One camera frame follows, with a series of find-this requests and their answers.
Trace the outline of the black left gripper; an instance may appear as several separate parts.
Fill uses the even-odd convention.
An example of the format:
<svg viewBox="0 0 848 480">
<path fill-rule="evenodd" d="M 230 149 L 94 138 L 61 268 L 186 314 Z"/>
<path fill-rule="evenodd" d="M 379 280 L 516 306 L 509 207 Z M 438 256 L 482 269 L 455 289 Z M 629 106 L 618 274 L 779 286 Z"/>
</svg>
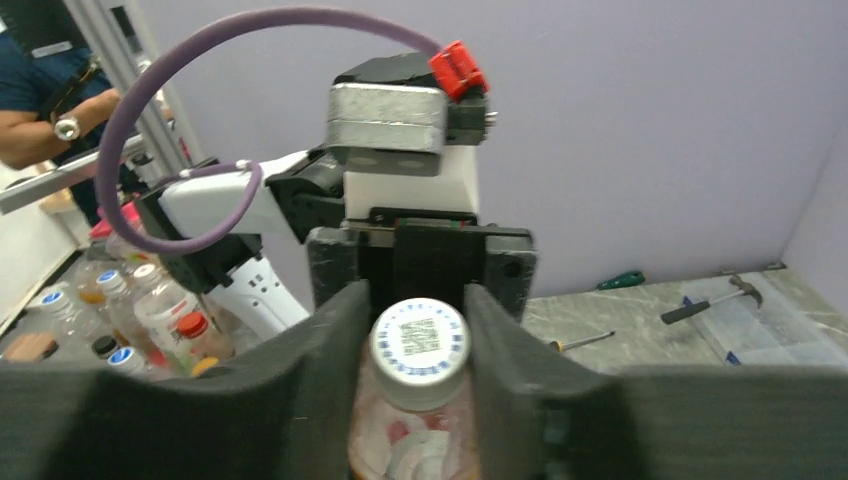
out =
<svg viewBox="0 0 848 480">
<path fill-rule="evenodd" d="M 373 314 L 416 297 L 462 309 L 466 286 L 478 284 L 520 320 L 537 266 L 529 230 L 459 212 L 376 208 L 364 221 L 313 229 L 305 247 L 316 306 L 365 280 Z"/>
</svg>

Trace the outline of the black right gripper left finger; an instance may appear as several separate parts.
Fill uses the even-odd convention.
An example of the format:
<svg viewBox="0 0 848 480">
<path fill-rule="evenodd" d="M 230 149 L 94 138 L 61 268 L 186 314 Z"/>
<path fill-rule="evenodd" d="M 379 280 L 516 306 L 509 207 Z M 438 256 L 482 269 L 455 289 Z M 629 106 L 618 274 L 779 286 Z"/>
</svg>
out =
<svg viewBox="0 0 848 480">
<path fill-rule="evenodd" d="M 194 379 L 1 369 L 5 479 L 344 479 L 369 286 Z"/>
</svg>

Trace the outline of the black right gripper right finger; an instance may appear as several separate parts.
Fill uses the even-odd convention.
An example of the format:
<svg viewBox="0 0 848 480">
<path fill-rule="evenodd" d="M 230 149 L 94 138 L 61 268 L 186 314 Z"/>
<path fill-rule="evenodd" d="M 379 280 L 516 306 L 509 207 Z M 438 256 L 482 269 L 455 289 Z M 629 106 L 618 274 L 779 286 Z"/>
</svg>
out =
<svg viewBox="0 0 848 480">
<path fill-rule="evenodd" d="M 465 290 L 485 479 L 843 479 L 847 375 L 815 367 L 601 374 Z"/>
</svg>

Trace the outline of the white tea bottle cap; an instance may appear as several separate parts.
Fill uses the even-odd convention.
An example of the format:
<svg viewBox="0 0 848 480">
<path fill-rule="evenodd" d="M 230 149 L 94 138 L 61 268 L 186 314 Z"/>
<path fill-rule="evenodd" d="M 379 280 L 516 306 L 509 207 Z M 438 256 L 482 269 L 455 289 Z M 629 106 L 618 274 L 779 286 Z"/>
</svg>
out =
<svg viewBox="0 0 848 480">
<path fill-rule="evenodd" d="M 471 337 L 465 317 L 432 298 L 411 298 L 384 310 L 369 338 L 382 396 L 410 412 L 440 409 L 465 382 Z"/>
</svg>

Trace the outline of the gold red tea bottle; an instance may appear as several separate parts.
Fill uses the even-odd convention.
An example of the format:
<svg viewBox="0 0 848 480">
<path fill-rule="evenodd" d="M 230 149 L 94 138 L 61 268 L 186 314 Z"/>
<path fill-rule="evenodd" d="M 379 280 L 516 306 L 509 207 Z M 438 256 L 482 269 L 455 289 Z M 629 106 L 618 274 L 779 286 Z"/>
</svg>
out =
<svg viewBox="0 0 848 480">
<path fill-rule="evenodd" d="M 429 412 L 385 401 L 373 375 L 361 375 L 347 447 L 354 479 L 479 479 L 470 386 Z"/>
</svg>

